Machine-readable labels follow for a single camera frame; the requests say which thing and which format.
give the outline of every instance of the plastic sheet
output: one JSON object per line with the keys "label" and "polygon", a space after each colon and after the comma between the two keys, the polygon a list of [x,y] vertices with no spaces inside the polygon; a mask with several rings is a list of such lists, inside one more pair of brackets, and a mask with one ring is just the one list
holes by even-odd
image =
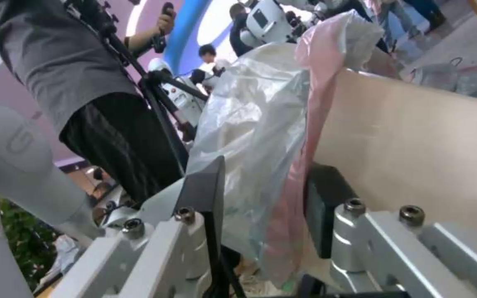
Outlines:
{"label": "plastic sheet", "polygon": [[311,28],[299,44],[269,44],[227,68],[204,112],[187,167],[226,159],[222,242],[282,286],[301,262],[303,189],[334,79],[360,70],[382,29],[355,12]]}
{"label": "plastic sheet", "polygon": [[414,71],[414,84],[477,98],[477,66],[459,69],[452,64],[433,64]]}
{"label": "plastic sheet", "polygon": [[61,235],[55,240],[56,259],[51,269],[40,279],[38,288],[41,288],[44,283],[47,283],[59,273],[65,275],[71,267],[77,262],[78,258],[83,253],[83,249],[78,245],[78,242],[67,235]]}

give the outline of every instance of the man's arm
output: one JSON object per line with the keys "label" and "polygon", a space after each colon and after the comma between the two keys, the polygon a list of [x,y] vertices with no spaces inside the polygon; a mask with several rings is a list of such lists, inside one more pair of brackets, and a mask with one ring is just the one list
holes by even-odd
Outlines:
{"label": "man's arm", "polygon": [[127,36],[125,38],[125,45],[131,52],[148,51],[145,49],[148,47],[152,38],[158,34],[161,34],[161,30],[165,35],[170,34],[174,28],[174,19],[176,18],[176,12],[173,9],[169,9],[170,15],[162,14],[157,19],[157,24],[144,32],[135,34],[134,36]]}

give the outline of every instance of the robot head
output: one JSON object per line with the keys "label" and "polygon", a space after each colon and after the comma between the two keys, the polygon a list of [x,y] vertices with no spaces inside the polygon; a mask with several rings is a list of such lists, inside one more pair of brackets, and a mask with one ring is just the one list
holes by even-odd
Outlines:
{"label": "robot head", "polygon": [[171,67],[169,66],[169,64],[167,64],[167,62],[165,62],[165,60],[161,58],[154,58],[148,63],[147,71],[153,72],[156,70],[164,71],[172,75]]}

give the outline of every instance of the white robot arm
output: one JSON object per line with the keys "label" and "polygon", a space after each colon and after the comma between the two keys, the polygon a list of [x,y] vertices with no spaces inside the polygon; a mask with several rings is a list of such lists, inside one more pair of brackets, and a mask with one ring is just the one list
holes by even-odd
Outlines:
{"label": "white robot arm", "polygon": [[0,196],[89,245],[99,235],[87,194],[53,165],[48,141],[31,121],[0,105]]}
{"label": "white robot arm", "polygon": [[[84,246],[100,234],[91,219],[85,192],[53,165],[49,144],[38,128],[2,105],[0,196]],[[1,222],[0,297],[32,297],[8,247]]]}

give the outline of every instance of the blue curved wall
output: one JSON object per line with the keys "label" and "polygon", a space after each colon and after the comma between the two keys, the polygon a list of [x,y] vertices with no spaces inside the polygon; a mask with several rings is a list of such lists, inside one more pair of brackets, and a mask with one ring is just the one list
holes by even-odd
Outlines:
{"label": "blue curved wall", "polygon": [[[198,68],[202,61],[198,57],[198,29],[212,0],[186,0],[181,7],[174,30],[169,36],[164,59],[169,63],[172,72],[176,75],[189,73]],[[218,47],[229,34],[231,24],[223,28],[220,35],[212,41],[214,47]]]}

